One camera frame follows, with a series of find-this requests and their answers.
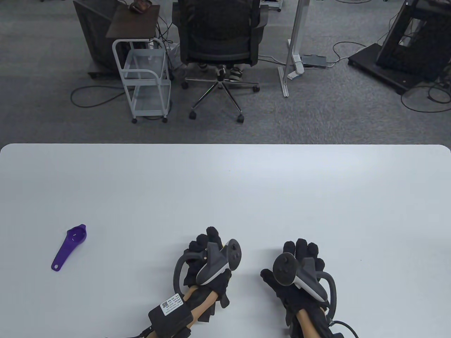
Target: black metal stand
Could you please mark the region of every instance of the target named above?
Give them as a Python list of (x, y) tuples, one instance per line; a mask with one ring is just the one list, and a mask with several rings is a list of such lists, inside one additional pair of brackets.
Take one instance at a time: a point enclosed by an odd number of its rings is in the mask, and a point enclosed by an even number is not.
[(435, 81), (450, 59), (451, 5), (405, 0), (382, 47), (373, 44), (349, 57), (348, 64), (402, 95), (423, 80)]
[(357, 67), (395, 89), (399, 95), (422, 82), (423, 78), (376, 65), (381, 46), (373, 44), (348, 58), (348, 65)]

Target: chair base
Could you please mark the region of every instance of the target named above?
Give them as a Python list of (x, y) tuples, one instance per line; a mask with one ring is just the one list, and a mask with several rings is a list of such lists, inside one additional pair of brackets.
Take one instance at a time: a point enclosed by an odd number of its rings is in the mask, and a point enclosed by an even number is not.
[(235, 81), (235, 80), (226, 79), (226, 78), (224, 78), (224, 76), (225, 76), (225, 68), (224, 67), (223, 68), (218, 68), (216, 70), (216, 74), (217, 74), (217, 79), (216, 80), (206, 80), (206, 79), (197, 79), (197, 78), (185, 78), (185, 80), (182, 82), (182, 88), (183, 89), (187, 89), (189, 87), (188, 82), (209, 82), (209, 83), (212, 83), (212, 86), (191, 107), (191, 112), (189, 113), (189, 118), (191, 120), (195, 120), (196, 117), (197, 117), (197, 114), (196, 114), (196, 112), (194, 110), (200, 105), (200, 103), (207, 96), (209, 96), (211, 93), (213, 93), (213, 91), (216, 88), (219, 88), (219, 89), (224, 89), (224, 93), (230, 98), (230, 100), (234, 104), (235, 108), (239, 111), (239, 115), (238, 115), (236, 121), (238, 123), (243, 123), (244, 122), (243, 111), (239, 107), (239, 105), (236, 102), (235, 98), (230, 93), (230, 90), (229, 90), (227, 85), (238, 85), (238, 86), (242, 86), (242, 87), (252, 87), (254, 92), (258, 92), (258, 91), (260, 91), (259, 84), (255, 83), (255, 82), (241, 82), (241, 81)]

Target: brown object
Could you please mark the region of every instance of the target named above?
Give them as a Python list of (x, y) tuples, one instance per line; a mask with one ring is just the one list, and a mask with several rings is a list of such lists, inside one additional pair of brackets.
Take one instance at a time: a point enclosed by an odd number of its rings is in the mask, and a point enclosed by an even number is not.
[(132, 12), (143, 14), (149, 9), (150, 6), (152, 6), (152, 2), (149, 0), (135, 0), (130, 4), (129, 9)]
[(132, 13), (126, 6), (117, 6), (110, 29), (111, 39), (151, 39), (155, 37), (160, 5), (152, 5), (142, 14)]

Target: gray carpet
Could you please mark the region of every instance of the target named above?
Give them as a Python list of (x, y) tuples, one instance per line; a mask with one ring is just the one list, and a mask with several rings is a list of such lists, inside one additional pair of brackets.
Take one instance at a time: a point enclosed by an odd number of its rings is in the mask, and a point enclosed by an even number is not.
[[(159, 3), (162, 15), (170, 19), (171, 1)], [(372, 0), (346, 5), (334, 0), (312, 0), (303, 52), (325, 55), (333, 61), (335, 42), (375, 42), (387, 32), (388, 21), (401, 3)], [(270, 12), (261, 54), (285, 59), (295, 8), (295, 0), (285, 0), (282, 12)], [(170, 37), (177, 39), (176, 29), (171, 29)], [(259, 62), (245, 69), (244, 79), (260, 82), (261, 91), (233, 91), (244, 110), (243, 125), (235, 122), (234, 107), (219, 91), (198, 109), (196, 121), (189, 120), (191, 104), (206, 87), (192, 85), (183, 91), (180, 78), (173, 82), (174, 105), (169, 123), (143, 120), (133, 125), (124, 96), (93, 109), (80, 109), (69, 101), (69, 94), (76, 87), (111, 84), (95, 82), (86, 75), (90, 55), (72, 1), (0, 0), (0, 46), (0, 147), (14, 142), (451, 146), (450, 112), (409, 111), (392, 89), (349, 67), (345, 60), (331, 69), (306, 70), (304, 76), (289, 82), (287, 99), (282, 96), (275, 64)], [(342, 55), (358, 49), (354, 45), (337, 47)], [(199, 75), (193, 67), (188, 72)], [(115, 93), (96, 89), (75, 99), (87, 105)], [(417, 109), (444, 108), (426, 100), (420, 90), (407, 102)]]

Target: purple plastic spoon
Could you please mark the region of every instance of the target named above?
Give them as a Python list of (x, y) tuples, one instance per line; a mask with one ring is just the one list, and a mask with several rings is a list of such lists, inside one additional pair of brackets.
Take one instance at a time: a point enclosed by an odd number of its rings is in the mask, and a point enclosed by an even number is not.
[(66, 239), (61, 245), (52, 263), (52, 270), (59, 271), (66, 262), (67, 257), (74, 249), (86, 239), (86, 225), (81, 224), (77, 227), (67, 230)]

